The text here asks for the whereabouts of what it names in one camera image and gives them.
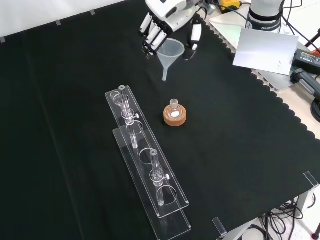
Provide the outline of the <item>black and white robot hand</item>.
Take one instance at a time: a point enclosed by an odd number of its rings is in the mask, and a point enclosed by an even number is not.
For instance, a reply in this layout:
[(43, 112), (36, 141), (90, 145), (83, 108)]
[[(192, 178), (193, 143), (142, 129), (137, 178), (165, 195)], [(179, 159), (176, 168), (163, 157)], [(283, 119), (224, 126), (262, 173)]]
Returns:
[(195, 55), (202, 35), (202, 21), (196, 6), (200, 0), (147, 0), (148, 12), (139, 27), (144, 37), (142, 50), (146, 57), (155, 56), (167, 38), (186, 25), (191, 26), (183, 54), (185, 61)]

